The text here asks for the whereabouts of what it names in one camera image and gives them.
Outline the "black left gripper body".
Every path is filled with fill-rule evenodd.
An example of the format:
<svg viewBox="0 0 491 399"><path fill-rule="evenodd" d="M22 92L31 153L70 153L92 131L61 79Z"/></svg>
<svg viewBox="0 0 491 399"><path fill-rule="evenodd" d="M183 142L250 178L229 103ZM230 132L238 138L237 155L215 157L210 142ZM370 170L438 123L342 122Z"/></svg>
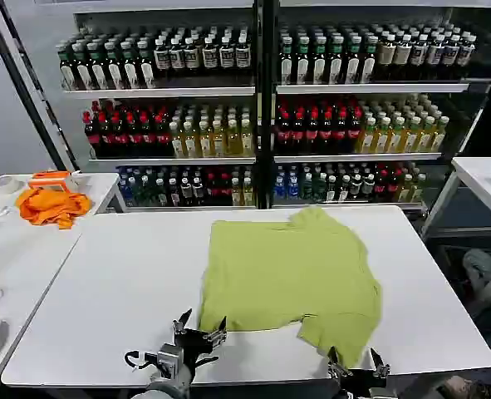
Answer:
<svg viewBox="0 0 491 399"><path fill-rule="evenodd" d="M187 335L175 336L174 344L184 352L184 364L189 369L196 369L205 364L218 360L213 355L214 350L223 342L208 342L204 336L209 332L202 332L189 328Z"/></svg>

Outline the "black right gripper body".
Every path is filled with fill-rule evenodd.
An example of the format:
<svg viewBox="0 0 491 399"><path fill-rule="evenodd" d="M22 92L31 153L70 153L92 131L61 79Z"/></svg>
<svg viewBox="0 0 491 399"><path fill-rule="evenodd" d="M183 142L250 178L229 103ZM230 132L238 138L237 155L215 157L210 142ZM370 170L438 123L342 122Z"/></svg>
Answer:
<svg viewBox="0 0 491 399"><path fill-rule="evenodd" d="M338 386L333 398L391 398L391 391L386 388L388 375L387 369L331 370L331 378Z"/></svg>

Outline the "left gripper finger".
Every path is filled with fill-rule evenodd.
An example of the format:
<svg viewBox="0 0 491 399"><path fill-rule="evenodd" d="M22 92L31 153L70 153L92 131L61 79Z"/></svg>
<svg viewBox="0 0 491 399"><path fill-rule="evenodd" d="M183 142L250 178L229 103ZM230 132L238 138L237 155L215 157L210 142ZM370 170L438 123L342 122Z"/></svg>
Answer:
<svg viewBox="0 0 491 399"><path fill-rule="evenodd" d="M223 317L218 327L210 333L204 336L204 339L208 342L224 342L227 338L226 329L227 317Z"/></svg>
<svg viewBox="0 0 491 399"><path fill-rule="evenodd" d="M193 309L190 308L186 312L182 313L178 319L173 321L173 329L175 336L187 335L189 329L187 328L187 323L191 316Z"/></svg>

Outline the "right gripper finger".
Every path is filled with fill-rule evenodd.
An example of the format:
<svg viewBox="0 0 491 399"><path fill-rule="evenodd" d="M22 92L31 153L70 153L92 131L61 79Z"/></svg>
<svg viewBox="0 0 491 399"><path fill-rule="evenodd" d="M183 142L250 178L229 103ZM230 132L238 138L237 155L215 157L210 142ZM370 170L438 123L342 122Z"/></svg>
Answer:
<svg viewBox="0 0 491 399"><path fill-rule="evenodd" d="M335 347L331 347L327 354L328 373L331 378L343 378L347 376L347 370L339 363Z"/></svg>
<svg viewBox="0 0 491 399"><path fill-rule="evenodd" d="M370 348L371 357L376 367L373 371L374 378L387 378L390 374L390 365L384 363L381 355L374 349Z"/></svg>

